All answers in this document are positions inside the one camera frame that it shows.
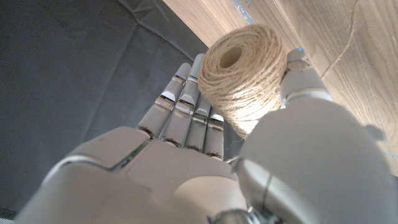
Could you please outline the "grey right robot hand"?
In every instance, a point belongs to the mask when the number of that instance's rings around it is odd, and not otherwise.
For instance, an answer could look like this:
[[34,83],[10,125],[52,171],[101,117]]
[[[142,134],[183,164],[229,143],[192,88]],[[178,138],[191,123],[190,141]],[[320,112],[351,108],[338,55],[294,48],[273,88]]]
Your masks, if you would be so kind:
[[136,128],[73,150],[17,223],[396,223],[397,189],[377,146],[335,103],[303,49],[287,56],[282,107],[239,156],[222,159],[223,119],[185,63]]

